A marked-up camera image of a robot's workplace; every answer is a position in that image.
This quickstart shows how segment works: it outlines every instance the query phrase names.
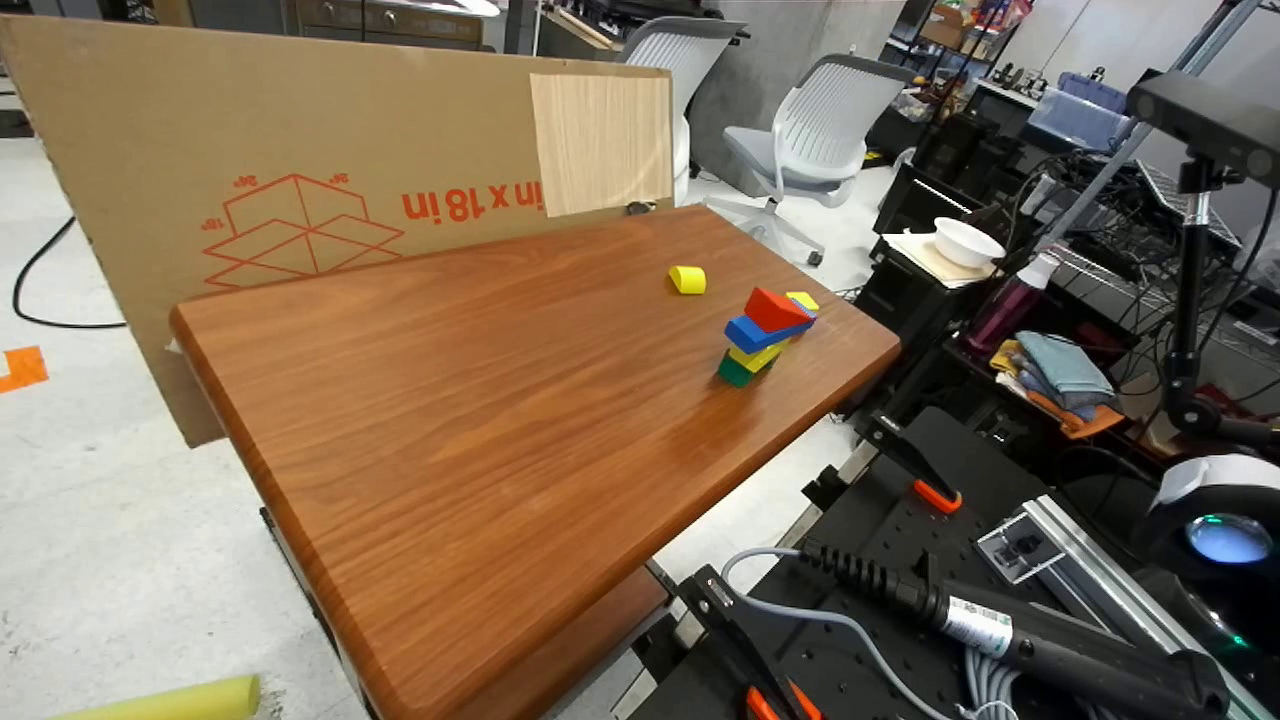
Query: red block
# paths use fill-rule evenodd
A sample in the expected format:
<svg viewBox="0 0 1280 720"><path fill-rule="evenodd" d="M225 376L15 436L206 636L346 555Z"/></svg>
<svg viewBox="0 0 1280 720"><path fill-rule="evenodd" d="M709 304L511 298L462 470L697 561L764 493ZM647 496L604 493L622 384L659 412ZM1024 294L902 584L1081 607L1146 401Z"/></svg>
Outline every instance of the red block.
<svg viewBox="0 0 1280 720"><path fill-rule="evenodd" d="M813 317L791 294L772 290L772 286L751 286L749 317L764 331L788 331L788 328L809 328L813 323Z"/></svg>

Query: wooden tabletop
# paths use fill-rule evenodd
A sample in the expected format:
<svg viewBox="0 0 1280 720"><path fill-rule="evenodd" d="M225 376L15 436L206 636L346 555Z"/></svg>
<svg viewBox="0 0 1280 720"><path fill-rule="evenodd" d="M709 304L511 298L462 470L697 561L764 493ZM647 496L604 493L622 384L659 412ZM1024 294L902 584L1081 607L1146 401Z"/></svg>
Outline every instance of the wooden tabletop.
<svg viewBox="0 0 1280 720"><path fill-rule="evenodd" d="M703 264L709 294L670 264ZM729 388L726 320L758 285L823 311ZM709 206L187 298L174 323L387 716L478 696L898 350Z"/></svg>

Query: floor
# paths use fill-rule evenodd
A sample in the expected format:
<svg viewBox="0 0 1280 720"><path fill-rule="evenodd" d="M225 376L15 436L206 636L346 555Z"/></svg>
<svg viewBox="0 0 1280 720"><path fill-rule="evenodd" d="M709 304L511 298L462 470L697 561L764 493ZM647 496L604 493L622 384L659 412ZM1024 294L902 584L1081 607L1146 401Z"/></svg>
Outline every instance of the floor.
<svg viewBox="0 0 1280 720"><path fill-rule="evenodd" d="M869 280L873 212L888 172L866 172L841 206L796 201L784 217L823 236L813 274L835 290ZM737 222L760 201L714 175L694 184ZM72 217L40 138L0 138L0 290ZM788 261L800 244L764 236ZM79 228L30 274L25 308L57 320L122 320ZM49 380L0 390L0 707L61 716L163 689L258 673L265 716L364 716L324 632L259 523L259 496L236 453L187 446L127 331L52 331L0 308L5 350L40 347ZM835 415L809 426L745 486L657 553L670 575L778 545L805 513L800 484L853 454ZM636 654L615 654L551 716L629 716L643 696Z"/></svg>

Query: office chair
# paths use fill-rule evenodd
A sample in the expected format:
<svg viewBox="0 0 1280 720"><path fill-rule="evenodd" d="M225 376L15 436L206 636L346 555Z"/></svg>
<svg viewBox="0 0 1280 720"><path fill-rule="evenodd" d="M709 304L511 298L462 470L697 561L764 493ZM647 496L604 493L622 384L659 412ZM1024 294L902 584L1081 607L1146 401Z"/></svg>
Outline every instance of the office chair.
<svg viewBox="0 0 1280 720"><path fill-rule="evenodd" d="M778 205L784 194L841 205L849 179L866 166L869 127L903 84L903 69L861 54L819 54L772 113L767 133L726 127L733 156L767 184L767 221L813 246L809 268L823 264L823 244L791 228Z"/></svg>
<svg viewBox="0 0 1280 720"><path fill-rule="evenodd" d="M639 22L626 48L626 62L663 69L672 73L672 172L675 172L675 205L688 194L688 99L726 54L726 48L741 34L741 22L726 22L714 17L657 17Z"/></svg>

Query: cardboard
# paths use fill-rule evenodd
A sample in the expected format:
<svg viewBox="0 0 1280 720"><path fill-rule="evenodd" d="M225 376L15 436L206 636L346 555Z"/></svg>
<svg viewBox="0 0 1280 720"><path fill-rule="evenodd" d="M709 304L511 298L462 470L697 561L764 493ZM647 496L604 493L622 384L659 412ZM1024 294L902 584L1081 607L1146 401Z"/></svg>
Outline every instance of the cardboard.
<svg viewBox="0 0 1280 720"><path fill-rule="evenodd" d="M191 442L174 304L672 201L657 69L85 20L0 54Z"/></svg>

